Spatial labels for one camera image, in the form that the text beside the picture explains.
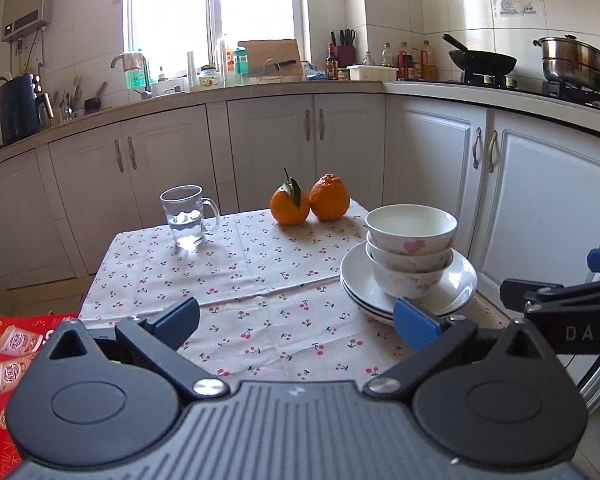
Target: cabinet door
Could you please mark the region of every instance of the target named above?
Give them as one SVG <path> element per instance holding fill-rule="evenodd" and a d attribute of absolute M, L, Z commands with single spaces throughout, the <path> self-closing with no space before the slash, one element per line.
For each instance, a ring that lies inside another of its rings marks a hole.
<path fill-rule="evenodd" d="M 371 210 L 382 205 L 384 96 L 317 94 L 317 177 L 341 177 L 351 197 Z"/>
<path fill-rule="evenodd" d="M 486 121 L 487 110 L 471 105 L 400 96 L 386 99 L 382 202 L 423 204 L 451 213 L 458 219 L 455 248 L 465 256 L 484 171 Z"/>
<path fill-rule="evenodd" d="M 110 124 L 49 145 L 64 209 L 90 274 L 116 234 L 142 228 L 122 144 L 120 124 Z"/>
<path fill-rule="evenodd" d="M 160 194 L 196 184 L 218 202 L 205 106 L 122 123 L 126 162 L 144 227 L 166 224 Z"/>
<path fill-rule="evenodd" d="M 494 172 L 470 254 L 478 290 L 502 307 L 506 278 L 563 285 L 598 279 L 587 254 L 600 248 L 600 139 L 501 111 L 493 130 Z"/>
<path fill-rule="evenodd" d="M 314 99 L 310 95 L 227 103 L 240 211 L 269 207 L 289 175 L 307 193 L 315 182 Z"/>
<path fill-rule="evenodd" d="M 9 287 L 75 275 L 46 200 L 34 150 L 0 163 L 0 253 L 8 262 Z"/>

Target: bowl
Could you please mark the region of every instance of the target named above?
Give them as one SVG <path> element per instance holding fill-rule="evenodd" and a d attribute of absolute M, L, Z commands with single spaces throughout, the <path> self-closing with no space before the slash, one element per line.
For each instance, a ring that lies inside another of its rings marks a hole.
<path fill-rule="evenodd" d="M 389 253 L 373 244 L 371 233 L 366 234 L 366 242 L 369 244 L 369 251 L 374 261 L 387 269 L 400 270 L 400 272 L 418 273 L 440 270 L 445 266 L 449 255 L 453 256 L 451 249 L 440 253 L 423 254 L 422 256 Z"/>
<path fill-rule="evenodd" d="M 453 261 L 453 253 L 450 254 L 445 266 L 442 269 L 433 272 L 400 272 L 391 270 L 376 262 L 371 255 L 371 245 L 366 244 L 366 256 L 371 260 L 374 279 L 378 286 L 390 296 L 395 298 L 410 298 L 417 300 L 426 296 L 431 287 L 437 285 L 442 279 L 442 275 Z"/>
<path fill-rule="evenodd" d="M 366 215 L 371 243 L 407 256 L 441 253 L 456 239 L 458 221 L 446 211 L 417 204 L 386 205 Z"/>

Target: faucet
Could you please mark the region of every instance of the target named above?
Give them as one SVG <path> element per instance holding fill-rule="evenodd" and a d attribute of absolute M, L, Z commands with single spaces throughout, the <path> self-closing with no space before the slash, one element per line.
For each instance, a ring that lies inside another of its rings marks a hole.
<path fill-rule="evenodd" d="M 116 67 L 116 63 L 122 59 L 122 56 L 123 56 L 123 54 L 120 54 L 119 56 L 116 56 L 115 58 L 113 58 L 111 60 L 111 68 Z M 141 92 L 134 88 L 134 91 L 138 92 L 142 99 L 148 99 L 152 96 L 152 94 L 151 94 L 151 83 L 149 83 L 149 67 L 146 63 L 146 58 L 144 57 L 144 54 L 142 55 L 142 70 L 144 71 L 144 90 Z"/>

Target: black frying pan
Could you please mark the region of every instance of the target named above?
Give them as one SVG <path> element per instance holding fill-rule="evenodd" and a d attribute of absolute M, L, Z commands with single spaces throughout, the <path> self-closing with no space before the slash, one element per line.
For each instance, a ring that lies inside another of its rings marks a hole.
<path fill-rule="evenodd" d="M 450 50 L 449 56 L 460 70 L 473 74 L 504 76 L 513 70 L 518 60 L 515 57 L 484 50 L 469 50 L 450 34 L 442 39 L 458 50 Z"/>

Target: towel on faucet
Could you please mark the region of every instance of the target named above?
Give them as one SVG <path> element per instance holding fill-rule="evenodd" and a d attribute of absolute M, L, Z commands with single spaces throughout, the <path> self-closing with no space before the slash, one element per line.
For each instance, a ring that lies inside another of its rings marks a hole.
<path fill-rule="evenodd" d="M 125 52 L 122 55 L 122 70 L 142 70 L 142 52 Z"/>

